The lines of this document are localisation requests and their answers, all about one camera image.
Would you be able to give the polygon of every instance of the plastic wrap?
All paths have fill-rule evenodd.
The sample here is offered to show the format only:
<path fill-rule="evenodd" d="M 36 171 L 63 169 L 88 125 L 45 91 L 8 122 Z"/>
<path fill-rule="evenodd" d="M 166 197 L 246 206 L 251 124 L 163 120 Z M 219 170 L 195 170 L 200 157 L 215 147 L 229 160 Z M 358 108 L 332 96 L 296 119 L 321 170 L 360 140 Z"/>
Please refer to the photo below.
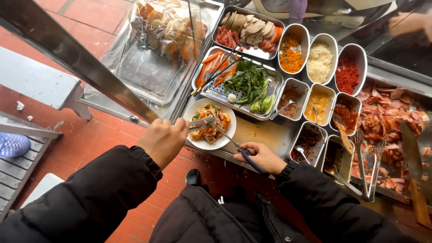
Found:
<path fill-rule="evenodd" d="M 197 0 L 140 0 L 102 63 L 153 110 L 170 103 L 209 35 Z M 98 94 L 86 85 L 85 96 Z"/>

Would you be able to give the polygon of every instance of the red tile floor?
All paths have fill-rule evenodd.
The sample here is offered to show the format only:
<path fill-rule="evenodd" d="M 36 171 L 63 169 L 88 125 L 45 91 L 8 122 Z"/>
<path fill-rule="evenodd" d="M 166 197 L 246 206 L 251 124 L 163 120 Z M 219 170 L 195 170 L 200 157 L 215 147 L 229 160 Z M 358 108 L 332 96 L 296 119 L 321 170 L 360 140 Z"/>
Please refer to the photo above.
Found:
<path fill-rule="evenodd" d="M 36 0 L 67 31 L 98 58 L 107 51 L 120 31 L 120 23 L 131 2 L 125 0 Z M 51 59 L 45 57 L 25 42 L 0 27 L 0 46 L 65 71 Z M 25 104 L 17 111 L 16 101 Z M 77 169 L 118 144 L 132 146 L 145 128 L 131 122 L 90 108 L 93 119 L 79 118 L 72 110 L 55 110 L 28 97 L 0 86 L 0 110 L 22 119 L 32 115 L 33 123 L 44 128 L 53 128 L 64 123 L 56 131 L 64 136 L 47 150 L 30 180 L 19 195 L 14 208 L 18 208 L 47 173 L 66 179 Z M 253 200 L 256 189 L 264 193 L 283 213 L 295 223 L 312 241 L 318 241 L 305 225 L 301 215 L 277 191 L 274 180 L 262 178 L 231 162 L 208 157 L 183 148 L 176 159 L 163 171 L 153 193 L 138 208 L 129 211 L 125 220 L 107 242 L 148 242 L 153 227 L 169 203 L 185 187 L 188 170 L 198 168 L 203 174 L 203 183 L 208 184 L 212 195 L 231 194 L 232 189 L 242 185 Z"/>

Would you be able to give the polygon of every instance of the knife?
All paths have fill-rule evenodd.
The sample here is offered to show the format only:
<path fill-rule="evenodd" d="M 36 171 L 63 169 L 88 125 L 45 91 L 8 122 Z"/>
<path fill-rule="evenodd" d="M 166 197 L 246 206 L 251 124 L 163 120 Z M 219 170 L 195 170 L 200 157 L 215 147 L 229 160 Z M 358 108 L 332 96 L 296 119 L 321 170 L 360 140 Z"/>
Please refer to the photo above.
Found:
<path fill-rule="evenodd" d="M 417 137 L 411 130 L 407 120 L 400 121 L 400 132 L 402 134 L 402 147 L 405 161 L 410 170 L 410 190 L 413 200 L 416 222 L 426 228 L 432 229 L 429 218 L 428 206 L 422 191 L 420 180 L 423 174 L 422 158 L 419 152 Z"/>

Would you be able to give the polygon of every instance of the stainless steel container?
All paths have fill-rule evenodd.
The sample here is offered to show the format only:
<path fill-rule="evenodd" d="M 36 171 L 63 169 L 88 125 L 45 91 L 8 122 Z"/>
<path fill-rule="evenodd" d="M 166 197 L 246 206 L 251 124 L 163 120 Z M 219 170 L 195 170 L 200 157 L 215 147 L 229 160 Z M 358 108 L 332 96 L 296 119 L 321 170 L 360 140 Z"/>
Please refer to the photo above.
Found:
<path fill-rule="evenodd" d="M 329 141 L 338 143 L 343 148 L 342 139 L 339 136 L 330 135 L 328 137 L 327 142 L 325 144 L 324 163 L 322 164 L 321 171 L 323 171 L 323 169 L 324 169 L 325 157 L 327 155 Z M 347 150 L 345 150 L 345 149 L 343 150 L 342 160 L 340 162 L 340 168 L 339 168 L 338 172 L 342 176 L 342 178 L 345 179 L 348 182 L 351 180 L 351 168 L 353 166 L 353 158 L 354 158 L 354 153 L 353 154 L 349 154 Z M 339 185 L 343 185 L 343 183 L 340 182 L 339 180 L 336 180 L 335 182 L 337 184 L 339 184 Z"/>
<path fill-rule="evenodd" d="M 328 125 L 328 123 L 330 121 L 330 116 L 331 116 L 331 113 L 332 113 L 332 109 L 333 109 L 335 101 L 336 101 L 336 99 L 335 99 L 336 98 L 336 92 L 333 89 L 331 89 L 329 87 L 326 87 L 326 86 L 324 86 L 322 84 L 314 83 L 312 85 L 312 87 L 311 87 L 311 93 L 308 96 L 308 100 L 306 102 L 306 107 L 307 107 L 307 105 L 309 103 L 309 100 L 311 99 L 311 94 L 314 91 L 314 89 L 317 89 L 317 90 L 319 90 L 319 91 L 321 91 L 323 93 L 326 93 L 330 97 L 330 100 L 329 100 L 329 102 L 328 102 L 328 104 L 327 104 L 327 106 L 326 106 L 326 108 L 324 110 L 324 113 L 323 113 L 323 115 L 326 116 L 326 120 L 324 122 L 322 122 L 322 123 L 318 123 L 318 125 L 320 125 L 322 127 L 325 127 L 325 126 Z M 306 115 L 305 115 L 305 113 L 306 113 L 306 107 L 303 109 L 303 116 L 304 116 L 304 118 L 306 120 L 310 121 L 310 122 L 314 122 L 315 123 L 315 121 L 311 121 L 311 120 L 309 120 L 306 117 Z"/>
<path fill-rule="evenodd" d="M 355 113 L 357 113 L 357 119 L 356 119 L 356 124 L 359 121 L 360 118 L 360 111 L 362 110 L 362 101 L 354 96 L 351 96 L 347 93 L 338 93 L 336 95 L 336 102 L 334 103 L 334 106 L 338 103 L 338 101 L 345 101 L 346 103 L 351 105 L 351 110 L 354 111 Z M 339 132 L 339 130 L 337 129 L 337 127 L 334 126 L 332 120 L 333 120 L 333 113 L 334 113 L 334 109 L 331 112 L 331 119 L 330 119 L 330 128 L 336 132 Z M 347 136 L 353 136 L 354 134 L 356 134 L 356 129 L 354 129 L 352 132 L 350 132 L 349 134 L 347 134 Z"/>
<path fill-rule="evenodd" d="M 303 65 L 300 67 L 300 69 L 295 72 L 295 73 L 289 73 L 287 71 L 285 71 L 282 66 L 280 65 L 280 45 L 282 43 L 282 39 L 287 36 L 287 35 L 295 35 L 298 37 L 299 41 L 300 41 L 300 53 L 302 55 L 302 59 L 303 59 Z M 282 37 L 280 38 L 279 41 L 279 46 L 277 47 L 277 63 L 279 64 L 279 68 L 285 72 L 286 74 L 290 74 L 290 75 L 294 75 L 294 74 L 298 74 L 300 73 L 303 68 L 306 65 L 306 61 L 308 60 L 309 57 L 309 48 L 311 46 L 311 38 L 309 36 L 309 31 L 308 29 L 306 29 L 306 27 L 304 27 L 303 25 L 300 24 L 290 24 L 282 33 Z"/>
<path fill-rule="evenodd" d="M 218 46 L 214 46 L 208 50 L 208 52 L 204 56 L 204 59 L 206 59 L 210 55 L 217 53 L 219 51 L 224 51 L 226 55 L 229 54 L 228 50 L 225 50 L 225 49 L 218 47 Z M 262 65 L 262 63 L 257 62 L 257 61 L 253 61 L 253 63 L 257 66 Z M 263 65 L 263 67 L 266 69 L 267 73 L 269 74 L 268 81 L 267 81 L 268 82 L 268 84 L 267 84 L 267 96 L 274 94 L 277 97 L 279 95 L 280 88 L 282 87 L 282 85 L 284 84 L 285 81 L 284 81 L 282 75 L 279 73 L 279 71 L 277 71 L 274 68 L 269 67 L 267 65 Z M 196 79 L 200 75 L 202 68 L 203 68 L 203 64 L 200 64 L 200 66 L 198 67 L 198 71 L 195 73 L 194 77 L 192 78 L 192 88 L 194 90 L 197 89 Z M 261 113 L 251 112 L 251 105 L 240 106 L 238 104 L 234 104 L 234 103 L 229 102 L 229 100 L 228 100 L 229 94 L 235 94 L 237 96 L 237 98 L 240 98 L 241 92 L 240 91 L 234 91 L 234 90 L 228 90 L 227 92 L 225 92 L 224 85 L 221 84 L 221 85 L 215 87 L 214 81 L 211 81 L 209 84 L 207 84 L 200 94 L 207 97 L 207 98 L 210 98 L 210 99 L 216 100 L 220 103 L 223 103 L 226 106 L 228 106 L 234 110 L 237 110 L 239 112 L 247 114 L 247 115 L 249 115 L 255 119 L 261 120 L 261 121 L 268 120 L 270 118 L 270 115 L 271 115 L 271 112 L 268 115 L 266 115 L 265 113 L 262 113 L 262 112 Z"/>
<path fill-rule="evenodd" d="M 236 7 L 236 6 L 228 6 L 228 7 L 226 7 L 224 9 L 224 11 L 222 13 L 222 18 L 221 18 L 221 20 L 218 23 L 218 27 L 222 26 L 221 21 L 222 21 L 223 17 L 228 12 L 234 13 L 235 11 L 237 11 L 237 13 L 243 14 L 243 15 L 253 14 L 255 16 L 255 18 L 257 18 L 257 19 L 260 19 L 260 20 L 265 21 L 265 22 L 271 21 L 271 22 L 274 23 L 275 26 L 280 27 L 280 28 L 285 28 L 285 26 L 283 25 L 283 23 L 281 21 L 277 20 L 277 19 L 273 19 L 273 18 L 270 18 L 268 16 L 265 16 L 265 15 L 262 15 L 262 14 L 259 14 L 259 13 L 256 13 L 256 12 L 252 12 L 252 11 L 249 11 L 249 10 L 246 10 L 246 9 L 242 9 L 242 8 L 239 8 L 239 7 Z M 215 37 L 216 37 L 216 34 L 217 34 L 217 29 L 218 28 L 215 28 L 215 31 L 213 32 L 213 41 L 214 41 L 214 43 L 216 45 L 218 45 L 218 46 L 222 46 L 223 48 L 232 50 L 232 48 L 226 47 L 224 45 L 220 45 L 220 44 L 218 44 L 218 43 L 215 42 Z M 243 48 L 243 50 L 239 51 L 239 52 L 243 52 L 245 54 L 248 54 L 248 55 L 251 55 L 251 56 L 254 56 L 254 57 L 262 58 L 264 60 L 271 60 L 271 59 L 275 58 L 276 54 L 277 54 L 277 49 L 276 48 L 272 52 L 264 52 L 260 48 L 259 49 L 254 49 L 253 46 L 250 46 L 249 50 L 246 49 L 246 45 L 249 45 L 249 44 L 243 44 L 242 43 L 242 45 L 243 45 L 243 47 L 240 47 L 240 46 L 237 47 L 237 50 L 239 48 Z"/>
<path fill-rule="evenodd" d="M 324 139 L 320 140 L 314 147 L 310 148 L 308 150 L 310 156 L 306 157 L 308 159 L 308 161 L 311 163 L 311 165 L 313 165 L 314 167 L 316 167 L 317 163 L 318 163 L 318 159 L 320 158 L 320 155 L 321 155 L 322 151 L 324 150 L 324 142 L 327 140 L 328 133 L 327 133 L 327 131 L 324 128 L 317 127 L 314 123 L 312 123 L 310 121 L 305 121 L 302 124 L 302 127 L 300 128 L 300 130 L 299 130 L 299 132 L 298 132 L 298 134 L 297 134 L 294 142 L 292 143 L 291 148 L 287 151 L 286 156 L 290 160 L 295 161 L 291 157 L 291 151 L 294 150 L 294 147 L 297 145 L 297 142 L 299 140 L 299 137 L 300 137 L 300 134 L 302 133 L 302 131 L 308 129 L 308 130 L 311 130 L 313 133 L 321 135 L 320 132 L 319 132 L 319 130 L 318 130 L 318 128 L 321 129 L 321 132 L 322 132 L 322 134 L 324 136 Z"/>
<path fill-rule="evenodd" d="M 279 95 L 276 97 L 274 112 L 278 111 L 277 107 L 279 105 L 279 102 L 282 100 L 284 92 L 289 89 L 295 90 L 300 95 L 300 98 L 296 100 L 297 110 L 291 118 L 282 114 L 279 114 L 279 116 L 283 117 L 284 119 L 296 122 L 300 120 L 300 118 L 302 118 L 306 101 L 308 100 L 309 94 L 311 93 L 311 88 L 309 87 L 309 85 L 305 84 L 304 82 L 300 82 L 297 79 L 293 79 L 293 78 L 287 79 L 285 85 L 282 86 L 282 88 L 280 89 Z"/>
<path fill-rule="evenodd" d="M 368 60 L 366 57 L 366 52 L 363 47 L 357 44 L 346 44 L 340 51 L 339 58 L 343 56 L 349 56 L 353 58 L 357 63 L 357 69 L 359 70 L 359 84 L 353 90 L 352 96 L 357 96 L 365 84 L 366 75 L 368 74 Z M 340 92 L 336 84 L 336 75 L 334 76 L 334 85 L 336 90 Z"/>
<path fill-rule="evenodd" d="M 329 34 L 324 34 L 324 33 L 318 34 L 317 36 L 315 36 L 314 40 L 311 43 L 311 46 L 315 42 L 321 42 L 321 43 L 326 44 L 329 47 L 330 52 L 332 54 L 330 71 L 327 75 L 327 79 L 325 80 L 324 83 L 322 83 L 322 85 L 328 85 L 330 83 L 330 81 L 333 79 L 334 73 L 336 72 L 337 61 L 338 61 L 337 42 L 336 42 L 335 38 L 333 38 L 333 36 L 331 36 Z M 312 85 L 312 84 L 316 83 L 316 82 L 312 81 L 310 76 L 309 76 L 307 63 L 306 63 L 306 67 L 305 67 L 305 72 L 302 73 L 302 78 L 307 84 Z"/>

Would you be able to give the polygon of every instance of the black jacket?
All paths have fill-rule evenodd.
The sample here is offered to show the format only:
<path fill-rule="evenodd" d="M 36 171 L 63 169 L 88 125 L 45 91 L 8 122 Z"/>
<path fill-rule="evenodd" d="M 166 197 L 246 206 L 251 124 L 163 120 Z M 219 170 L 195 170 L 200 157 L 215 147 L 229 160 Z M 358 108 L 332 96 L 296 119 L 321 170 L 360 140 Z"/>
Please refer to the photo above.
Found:
<path fill-rule="evenodd" d="M 0 242 L 104 242 L 156 189 L 162 173 L 139 147 L 116 146 L 0 225 Z M 281 193 L 323 242 L 413 242 L 389 220 L 308 164 L 289 163 L 277 177 Z M 262 195 L 258 206 L 276 242 L 305 242 Z M 151 242 L 255 242 L 202 188 L 187 186 L 156 224 Z"/>

